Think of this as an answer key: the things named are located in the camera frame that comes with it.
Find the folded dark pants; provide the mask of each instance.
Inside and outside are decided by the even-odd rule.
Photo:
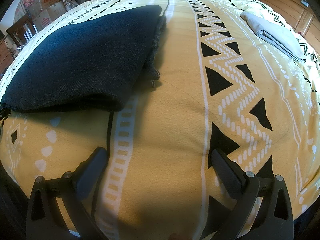
[[[147,5],[56,30],[22,64],[1,106],[20,112],[122,110],[136,82],[160,77],[153,60],[165,29],[161,11]]]

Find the bed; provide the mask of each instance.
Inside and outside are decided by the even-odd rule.
[[[161,73],[156,88],[133,94],[117,113],[12,112],[0,141],[7,173],[29,197],[37,176],[59,178],[97,146],[109,148],[95,220],[110,240],[168,239],[173,232],[206,240],[214,234],[206,225],[219,219],[217,207],[235,205],[208,159],[219,146],[244,171],[281,174],[298,218],[320,195],[318,58],[282,16],[260,1],[83,3],[30,41],[2,78],[0,96],[50,33],[147,4],[160,5],[167,17],[155,59]],[[257,38],[239,16],[243,10],[292,31],[306,63]],[[89,213],[91,202],[92,196],[84,202]],[[258,198],[241,235],[250,230],[260,205]],[[68,228],[76,231],[62,202],[59,206]]]

